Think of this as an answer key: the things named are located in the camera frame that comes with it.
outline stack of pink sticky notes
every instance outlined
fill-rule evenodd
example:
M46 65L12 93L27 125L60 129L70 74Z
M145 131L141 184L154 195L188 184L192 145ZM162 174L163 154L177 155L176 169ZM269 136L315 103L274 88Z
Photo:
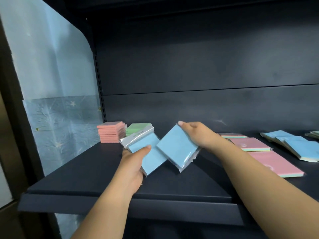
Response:
M125 137L124 122L105 122L96 127L99 129L101 143L118 143Z

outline white star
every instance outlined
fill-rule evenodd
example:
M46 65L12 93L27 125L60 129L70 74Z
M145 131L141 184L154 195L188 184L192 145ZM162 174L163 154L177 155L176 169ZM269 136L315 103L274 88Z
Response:
M56 142L56 143L55 143L55 147L56 147L56 148L60 148L62 145L63 145L63 143L60 143L60 142Z

